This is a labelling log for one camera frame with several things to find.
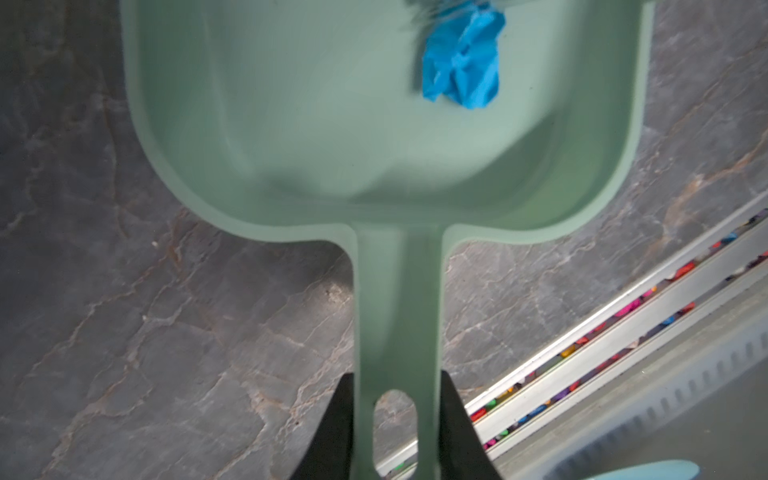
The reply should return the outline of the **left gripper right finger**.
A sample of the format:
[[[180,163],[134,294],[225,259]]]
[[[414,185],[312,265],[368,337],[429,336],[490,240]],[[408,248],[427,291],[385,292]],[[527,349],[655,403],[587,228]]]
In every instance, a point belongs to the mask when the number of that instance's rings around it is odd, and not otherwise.
[[[442,480],[500,480],[447,371],[440,376],[438,459]]]

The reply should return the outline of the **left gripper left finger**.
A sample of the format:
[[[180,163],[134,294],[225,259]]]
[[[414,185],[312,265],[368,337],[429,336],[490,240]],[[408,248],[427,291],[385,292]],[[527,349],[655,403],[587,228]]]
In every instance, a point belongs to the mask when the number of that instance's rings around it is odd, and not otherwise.
[[[354,444],[354,375],[341,376],[291,480],[350,478]]]

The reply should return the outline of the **mint green dustpan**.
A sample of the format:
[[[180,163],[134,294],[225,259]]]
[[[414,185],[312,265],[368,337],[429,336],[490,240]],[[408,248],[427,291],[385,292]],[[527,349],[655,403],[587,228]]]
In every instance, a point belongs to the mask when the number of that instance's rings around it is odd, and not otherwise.
[[[377,475],[386,392],[417,412],[440,479],[444,265],[469,240],[537,244],[616,195],[642,124],[649,1],[503,1],[487,107],[424,99],[441,1],[124,1],[127,100],[144,152],[196,215],[269,242],[326,240],[354,267],[352,475]]]

